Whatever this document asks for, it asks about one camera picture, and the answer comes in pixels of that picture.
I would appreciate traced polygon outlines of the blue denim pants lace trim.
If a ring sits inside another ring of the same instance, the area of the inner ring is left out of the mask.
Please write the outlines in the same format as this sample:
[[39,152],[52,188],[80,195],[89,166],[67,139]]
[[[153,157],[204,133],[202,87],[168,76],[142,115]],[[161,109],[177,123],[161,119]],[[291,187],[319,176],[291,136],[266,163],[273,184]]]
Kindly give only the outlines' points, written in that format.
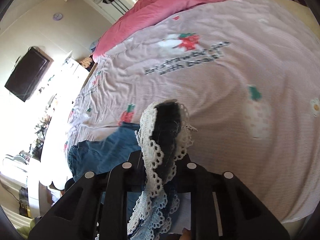
[[176,100],[152,103],[138,124],[124,122],[101,141],[82,141],[67,153],[74,180],[88,171],[109,172],[141,151],[146,172],[141,194],[128,193],[127,235],[130,239],[159,239],[176,220],[180,198],[169,183],[176,175],[176,161],[192,144],[188,111]]

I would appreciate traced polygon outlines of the white dresser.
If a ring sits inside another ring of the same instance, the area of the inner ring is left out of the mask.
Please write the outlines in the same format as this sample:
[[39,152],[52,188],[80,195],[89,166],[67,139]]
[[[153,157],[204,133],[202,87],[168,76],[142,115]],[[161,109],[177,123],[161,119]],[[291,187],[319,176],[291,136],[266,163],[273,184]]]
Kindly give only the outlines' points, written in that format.
[[50,185],[56,191],[61,190],[71,176],[66,160],[69,114],[88,75],[89,72],[70,57],[54,69],[47,82],[52,93],[47,111],[51,120],[41,156],[31,158],[28,165],[27,189],[32,218],[50,209],[53,202]]

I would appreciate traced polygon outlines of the pink strawberry print bedsheet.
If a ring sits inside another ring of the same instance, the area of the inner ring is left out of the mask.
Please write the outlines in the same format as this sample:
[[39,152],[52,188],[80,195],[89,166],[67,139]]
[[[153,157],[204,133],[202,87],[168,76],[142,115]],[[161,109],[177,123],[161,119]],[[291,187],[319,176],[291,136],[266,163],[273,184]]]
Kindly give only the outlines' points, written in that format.
[[319,38],[275,0],[199,5],[106,50],[69,116],[65,150],[139,122],[153,102],[185,105],[189,151],[233,172],[284,223],[319,202]]

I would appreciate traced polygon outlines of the black wall television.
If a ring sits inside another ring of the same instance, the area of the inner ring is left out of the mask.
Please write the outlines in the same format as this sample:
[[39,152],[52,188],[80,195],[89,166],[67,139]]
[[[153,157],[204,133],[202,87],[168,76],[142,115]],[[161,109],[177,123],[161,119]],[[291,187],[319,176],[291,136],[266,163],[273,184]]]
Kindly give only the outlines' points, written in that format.
[[39,47],[32,46],[19,57],[4,87],[18,99],[26,102],[35,92],[52,59]]

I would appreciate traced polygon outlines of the purple wall clock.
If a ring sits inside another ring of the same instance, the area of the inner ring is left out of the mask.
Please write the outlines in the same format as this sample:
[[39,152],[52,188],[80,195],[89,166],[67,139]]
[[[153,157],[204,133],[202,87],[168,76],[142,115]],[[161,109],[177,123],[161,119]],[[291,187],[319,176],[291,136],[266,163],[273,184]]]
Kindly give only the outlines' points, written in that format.
[[59,13],[59,12],[57,12],[57,13],[55,13],[54,15],[53,15],[53,20],[54,21],[60,21],[60,20],[62,20],[63,19],[63,14],[61,14],[61,13]]

